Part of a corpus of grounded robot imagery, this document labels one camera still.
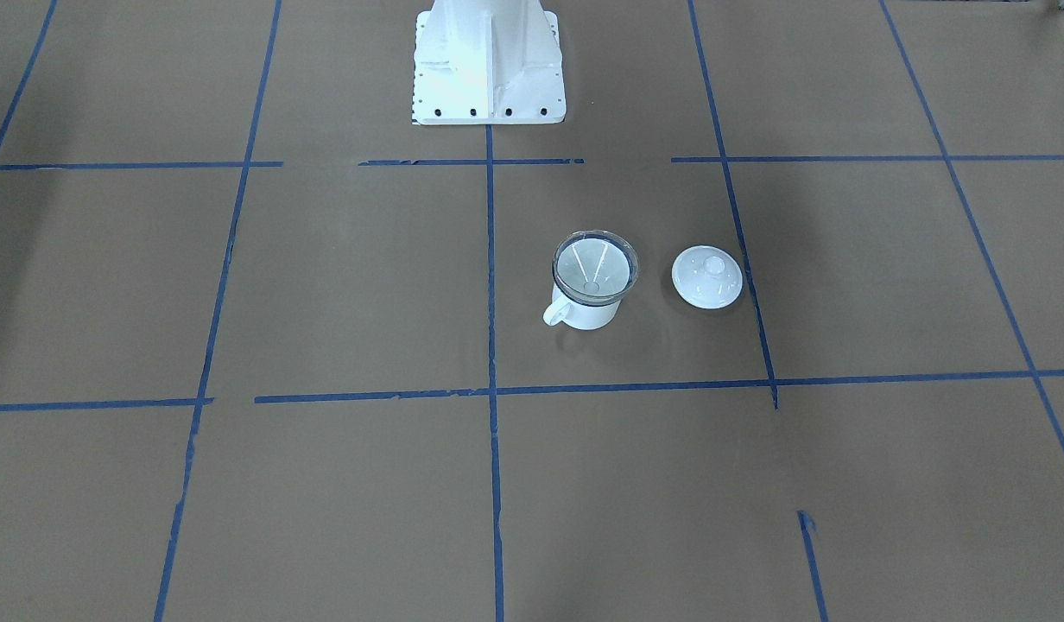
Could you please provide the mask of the white enamel cup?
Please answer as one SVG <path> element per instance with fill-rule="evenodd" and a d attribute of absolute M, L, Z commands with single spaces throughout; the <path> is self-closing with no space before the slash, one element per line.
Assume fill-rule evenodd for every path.
<path fill-rule="evenodd" d="M 548 326 L 567 324 L 591 331 L 606 326 L 634 282 L 629 263 L 592 260 L 553 265 L 551 302 L 542 314 Z"/>

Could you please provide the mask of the white cup lid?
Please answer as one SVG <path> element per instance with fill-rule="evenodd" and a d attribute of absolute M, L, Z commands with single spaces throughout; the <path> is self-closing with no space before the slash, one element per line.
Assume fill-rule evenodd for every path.
<path fill-rule="evenodd" d="M 695 308 L 726 308 L 743 292 L 743 271 L 737 260 L 713 245 L 693 245 L 679 253 L 671 279 L 674 290 Z"/>

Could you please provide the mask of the white pedestal column base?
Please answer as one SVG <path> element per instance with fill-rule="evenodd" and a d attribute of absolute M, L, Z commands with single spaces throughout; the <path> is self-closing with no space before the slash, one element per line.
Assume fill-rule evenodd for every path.
<path fill-rule="evenodd" d="M 559 124 L 560 23 L 541 1 L 434 1 L 415 22 L 411 122 Z"/>

